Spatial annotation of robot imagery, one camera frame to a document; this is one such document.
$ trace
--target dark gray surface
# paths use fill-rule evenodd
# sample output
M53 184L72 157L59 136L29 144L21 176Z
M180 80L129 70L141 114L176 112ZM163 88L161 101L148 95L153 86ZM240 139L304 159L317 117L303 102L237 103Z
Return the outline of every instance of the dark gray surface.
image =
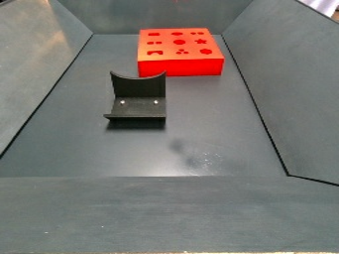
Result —
M81 50L91 31L56 1L0 6L0 154Z
M0 179L0 252L333 252L337 190L292 178Z
M0 162L1 177L284 176L221 37L221 76L167 78L164 129L111 129L109 71L137 36L93 36Z
M224 37L288 172L339 184L337 24L293 0L255 0Z
M96 34L137 34L145 28L231 25L252 0L59 0Z

